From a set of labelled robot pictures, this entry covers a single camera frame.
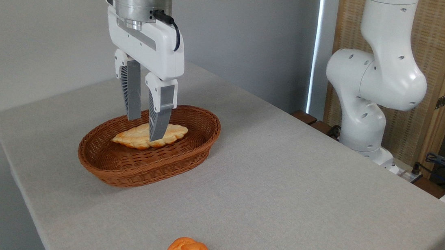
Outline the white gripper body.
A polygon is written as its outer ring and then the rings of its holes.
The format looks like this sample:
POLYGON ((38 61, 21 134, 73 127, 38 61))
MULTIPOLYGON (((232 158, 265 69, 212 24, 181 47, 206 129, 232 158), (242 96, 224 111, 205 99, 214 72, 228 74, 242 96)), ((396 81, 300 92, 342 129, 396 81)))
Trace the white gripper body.
POLYGON ((147 22, 130 21, 118 16, 115 0, 106 0, 111 40, 115 46, 138 61, 161 80, 173 80, 184 72, 184 45, 172 25, 156 20, 146 12, 147 22))

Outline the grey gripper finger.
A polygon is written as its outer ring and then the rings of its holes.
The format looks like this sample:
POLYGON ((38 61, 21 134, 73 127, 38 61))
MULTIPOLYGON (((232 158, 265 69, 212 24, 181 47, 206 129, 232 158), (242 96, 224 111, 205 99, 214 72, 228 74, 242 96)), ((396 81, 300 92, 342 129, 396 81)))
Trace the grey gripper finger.
POLYGON ((146 85, 149 88, 149 138, 159 141, 167 130, 171 111, 177 107, 178 82, 174 79, 163 81, 148 73, 146 85))
POLYGON ((129 121, 141 117, 141 65, 121 49, 115 55, 115 75, 119 79, 127 118, 129 121))

